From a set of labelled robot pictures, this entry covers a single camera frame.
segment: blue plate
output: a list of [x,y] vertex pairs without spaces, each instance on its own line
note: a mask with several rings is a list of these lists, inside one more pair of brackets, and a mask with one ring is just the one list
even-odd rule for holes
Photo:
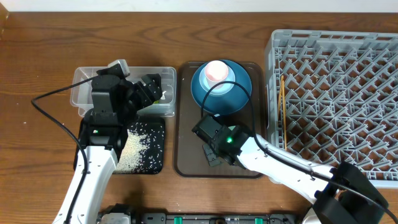
[[[251,95],[252,85],[247,71],[245,71],[245,69],[239,64],[230,60],[221,61],[227,64],[233,70],[235,73],[235,81],[241,84]],[[206,65],[207,63],[198,68],[195,74],[193,74],[191,81],[191,93],[193,99],[199,106],[201,106],[201,103],[206,95],[206,90],[201,87],[199,81],[200,72]],[[205,102],[205,111],[212,114],[228,115],[242,109],[248,101],[249,99],[243,90],[238,86],[234,86],[224,95],[209,95]]]

